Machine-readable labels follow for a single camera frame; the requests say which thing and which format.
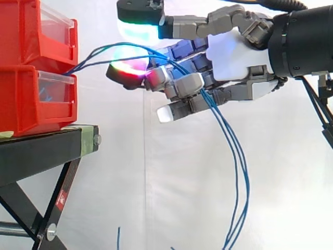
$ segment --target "metal rod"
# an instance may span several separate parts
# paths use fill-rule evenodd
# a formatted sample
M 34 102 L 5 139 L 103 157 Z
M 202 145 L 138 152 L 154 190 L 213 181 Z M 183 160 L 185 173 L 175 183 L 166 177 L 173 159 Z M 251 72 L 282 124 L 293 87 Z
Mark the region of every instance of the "metal rod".
M 17 223 L 0 221 L 0 235 L 30 238 L 25 230 Z

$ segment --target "green tape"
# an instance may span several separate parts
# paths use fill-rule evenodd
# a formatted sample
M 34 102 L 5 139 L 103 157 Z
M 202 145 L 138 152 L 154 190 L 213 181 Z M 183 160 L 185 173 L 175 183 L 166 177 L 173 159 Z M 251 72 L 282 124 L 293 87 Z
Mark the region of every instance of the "green tape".
M 65 129 L 81 129 L 81 157 L 91 154 L 94 150 L 94 126 L 75 125 Z
M 0 132 L 0 139 L 11 138 L 14 135 L 14 131 Z

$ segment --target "warning label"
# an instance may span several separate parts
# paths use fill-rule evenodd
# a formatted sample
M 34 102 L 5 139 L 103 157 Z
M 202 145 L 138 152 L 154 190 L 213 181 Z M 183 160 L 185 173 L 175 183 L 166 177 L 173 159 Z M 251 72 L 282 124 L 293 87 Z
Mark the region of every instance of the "warning label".
M 60 211 L 62 211 L 65 206 L 67 195 L 68 193 L 66 193 L 64 190 L 61 190 L 58 195 L 56 206 L 59 208 Z

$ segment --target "led light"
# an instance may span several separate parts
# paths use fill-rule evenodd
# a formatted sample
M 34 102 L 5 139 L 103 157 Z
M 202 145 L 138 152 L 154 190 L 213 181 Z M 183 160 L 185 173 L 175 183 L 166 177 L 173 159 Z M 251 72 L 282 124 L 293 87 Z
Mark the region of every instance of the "led light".
M 154 46 L 159 43 L 158 27 L 148 24 L 132 24 L 118 20 L 120 34 L 129 42 Z
M 148 52 L 144 48 L 123 45 L 114 50 L 112 60 L 122 59 L 136 56 L 148 56 Z M 143 76 L 146 74 L 146 70 L 149 64 L 149 58 L 140 58 L 128 61 L 115 61 L 111 63 L 112 66 L 122 72 Z
M 169 105 L 161 107 L 157 110 L 157 116 L 160 123 L 167 123 L 173 121 L 173 114 Z

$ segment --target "black metal stand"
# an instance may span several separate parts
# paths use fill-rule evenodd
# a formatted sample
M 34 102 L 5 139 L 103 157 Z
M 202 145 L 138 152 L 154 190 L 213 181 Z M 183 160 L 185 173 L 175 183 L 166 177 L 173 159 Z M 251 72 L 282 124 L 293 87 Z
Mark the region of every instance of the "black metal stand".
M 56 235 L 81 157 L 98 150 L 97 126 L 72 126 L 37 136 L 0 140 L 0 203 L 17 221 L 0 222 L 0 235 L 28 237 L 33 250 L 65 250 Z M 17 181 L 64 164 L 42 216 Z

